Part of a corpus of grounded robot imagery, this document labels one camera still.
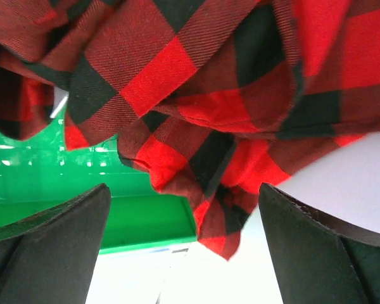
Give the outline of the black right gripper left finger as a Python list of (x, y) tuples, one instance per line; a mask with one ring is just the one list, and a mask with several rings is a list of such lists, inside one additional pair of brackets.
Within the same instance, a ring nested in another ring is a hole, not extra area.
[(0, 227), (0, 303), (85, 303), (110, 206), (99, 184)]

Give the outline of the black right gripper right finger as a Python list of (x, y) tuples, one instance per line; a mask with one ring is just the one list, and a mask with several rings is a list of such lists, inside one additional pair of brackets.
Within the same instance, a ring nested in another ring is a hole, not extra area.
[(258, 206), (283, 303), (380, 303), (380, 233), (270, 184)]

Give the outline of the red black plaid shirt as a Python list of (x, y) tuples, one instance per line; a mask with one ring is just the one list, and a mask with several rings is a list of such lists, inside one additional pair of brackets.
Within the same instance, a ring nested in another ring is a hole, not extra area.
[(117, 138), (230, 259), (263, 183), (380, 132), (380, 1), (0, 1), (0, 132), (68, 93), (68, 150)]

